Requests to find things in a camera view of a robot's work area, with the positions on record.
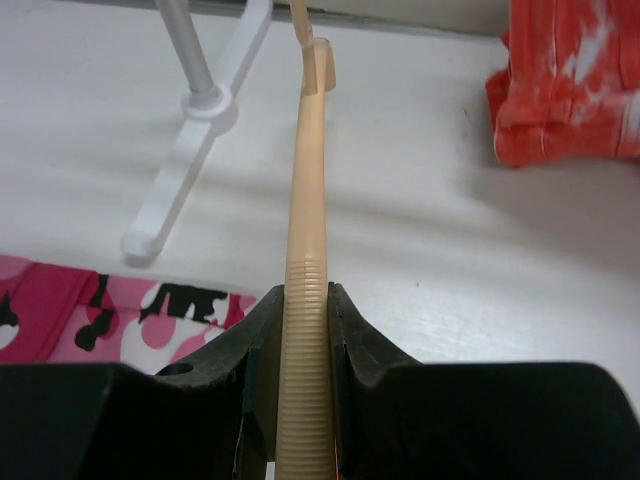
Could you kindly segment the pink camouflage trousers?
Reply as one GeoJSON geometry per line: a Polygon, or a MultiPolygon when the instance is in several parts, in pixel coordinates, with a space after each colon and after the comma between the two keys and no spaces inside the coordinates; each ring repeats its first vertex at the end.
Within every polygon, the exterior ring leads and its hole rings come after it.
{"type": "Polygon", "coordinates": [[[253,296],[1,258],[1,361],[155,373],[240,322],[253,296]]]}

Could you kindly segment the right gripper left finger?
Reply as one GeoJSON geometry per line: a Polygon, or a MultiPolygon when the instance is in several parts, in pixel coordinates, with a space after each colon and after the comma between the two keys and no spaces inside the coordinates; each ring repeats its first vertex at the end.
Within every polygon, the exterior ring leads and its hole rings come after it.
{"type": "Polygon", "coordinates": [[[123,479],[262,479],[275,454],[284,288],[155,375],[128,370],[123,479]]]}

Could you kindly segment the wooden clothes hanger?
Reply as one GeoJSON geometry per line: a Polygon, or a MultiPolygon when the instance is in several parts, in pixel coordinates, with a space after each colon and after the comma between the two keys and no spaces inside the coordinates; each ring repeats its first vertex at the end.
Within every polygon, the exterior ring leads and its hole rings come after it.
{"type": "Polygon", "coordinates": [[[290,11],[301,47],[279,373],[275,476],[334,479],[336,452],[325,202],[325,97],[336,86],[330,42],[313,33],[307,6],[290,11]]]}

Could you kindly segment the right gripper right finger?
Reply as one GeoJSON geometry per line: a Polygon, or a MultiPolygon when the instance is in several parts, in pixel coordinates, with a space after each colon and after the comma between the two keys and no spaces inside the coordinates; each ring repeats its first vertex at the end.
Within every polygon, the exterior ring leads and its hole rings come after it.
{"type": "Polygon", "coordinates": [[[398,374],[418,361],[370,324],[339,283],[328,320],[341,479],[423,479],[423,452],[407,434],[398,374]]]}

